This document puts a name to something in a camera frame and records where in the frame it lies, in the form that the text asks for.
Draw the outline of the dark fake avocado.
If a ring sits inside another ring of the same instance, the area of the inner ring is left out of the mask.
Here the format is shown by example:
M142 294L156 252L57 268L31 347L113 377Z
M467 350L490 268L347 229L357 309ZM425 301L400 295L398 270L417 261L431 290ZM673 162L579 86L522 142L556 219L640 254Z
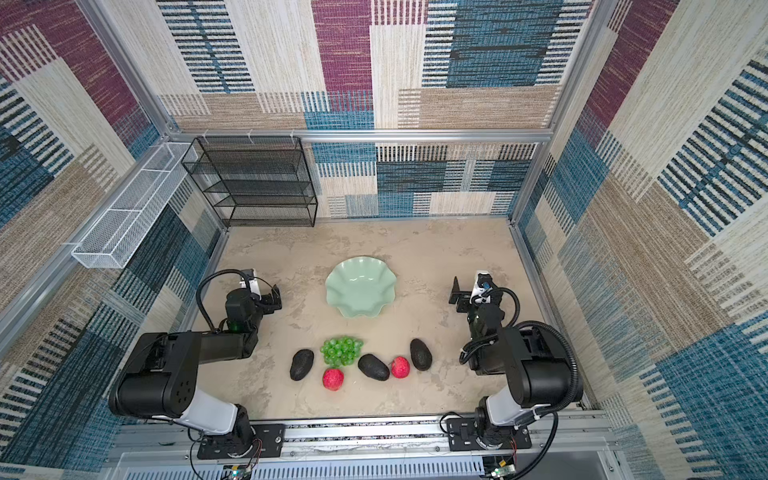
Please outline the dark fake avocado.
M311 349L301 349L292 357L289 377L293 381L303 380L314 365L314 352Z
M433 356L427 345L419 338L410 342L410 356L413 366L419 371L427 371L433 363Z
M368 378L386 381L390 378L389 367L373 354L362 355L357 363L358 369Z

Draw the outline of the green fake grape bunch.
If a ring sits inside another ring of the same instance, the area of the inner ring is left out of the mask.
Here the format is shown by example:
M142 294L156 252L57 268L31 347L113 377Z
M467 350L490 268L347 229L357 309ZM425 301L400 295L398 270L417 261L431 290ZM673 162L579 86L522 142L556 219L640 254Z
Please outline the green fake grape bunch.
M364 342L360 339L342 336L326 340L320 348L325 364L330 368L350 366L361 356Z

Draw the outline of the red fake fruit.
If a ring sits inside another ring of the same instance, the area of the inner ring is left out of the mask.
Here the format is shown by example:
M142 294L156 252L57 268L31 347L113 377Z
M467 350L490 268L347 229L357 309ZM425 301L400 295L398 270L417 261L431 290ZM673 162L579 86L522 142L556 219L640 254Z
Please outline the red fake fruit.
M405 357L398 356L391 362L390 370L395 378L403 379L410 374L411 366Z
M322 383L325 389L329 391L338 391L344 382L344 373L338 369L338 368L329 368L326 369L323 377L322 377Z

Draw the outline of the light green scalloped bowl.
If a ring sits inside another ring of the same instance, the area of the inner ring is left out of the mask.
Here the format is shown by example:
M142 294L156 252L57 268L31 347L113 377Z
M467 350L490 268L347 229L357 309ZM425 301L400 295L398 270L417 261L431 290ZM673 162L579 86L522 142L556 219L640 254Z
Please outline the light green scalloped bowl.
M375 318L394 302L396 280L384 261L353 257L337 264L326 278L326 303L344 318Z

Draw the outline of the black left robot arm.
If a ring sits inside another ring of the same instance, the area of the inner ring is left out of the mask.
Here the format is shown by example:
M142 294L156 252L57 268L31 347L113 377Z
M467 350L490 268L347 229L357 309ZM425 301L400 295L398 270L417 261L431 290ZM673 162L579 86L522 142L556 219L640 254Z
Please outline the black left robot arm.
M225 319L213 322L203 305L204 288L221 275L214 272L195 291L206 330L141 335L112 387L108 405L116 416L165 421L196 432L193 453L200 460L253 465L280 456L284 425L256 426L245 406L220 400L197 384L201 365L249 358L263 317L282 307L278 286L260 291L262 280L254 270L233 273L240 285L225 298Z

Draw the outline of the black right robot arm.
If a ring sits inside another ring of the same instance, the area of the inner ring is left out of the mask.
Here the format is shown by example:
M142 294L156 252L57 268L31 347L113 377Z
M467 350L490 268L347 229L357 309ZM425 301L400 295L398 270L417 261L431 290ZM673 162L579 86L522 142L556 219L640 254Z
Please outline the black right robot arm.
M452 451L528 449L529 427L581 399L576 355L565 337L539 321L519 319L517 294L484 271L470 290L453 281L449 303L467 315L470 340L459 363L506 385L481 398L474 413L440 421Z

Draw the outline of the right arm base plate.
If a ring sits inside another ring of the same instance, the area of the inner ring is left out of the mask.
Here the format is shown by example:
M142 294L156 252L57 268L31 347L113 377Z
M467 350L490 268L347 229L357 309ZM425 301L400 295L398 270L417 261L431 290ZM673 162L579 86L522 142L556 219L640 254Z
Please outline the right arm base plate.
M448 415L439 420L451 451L498 451L529 449L532 441L527 430L499 427L474 417Z

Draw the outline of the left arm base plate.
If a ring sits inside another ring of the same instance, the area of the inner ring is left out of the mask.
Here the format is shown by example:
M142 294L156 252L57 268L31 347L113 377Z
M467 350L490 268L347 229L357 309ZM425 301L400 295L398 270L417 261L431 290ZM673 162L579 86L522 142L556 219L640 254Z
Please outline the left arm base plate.
M244 433L205 435L198 447L198 460L277 458L281 455L286 425L251 425Z

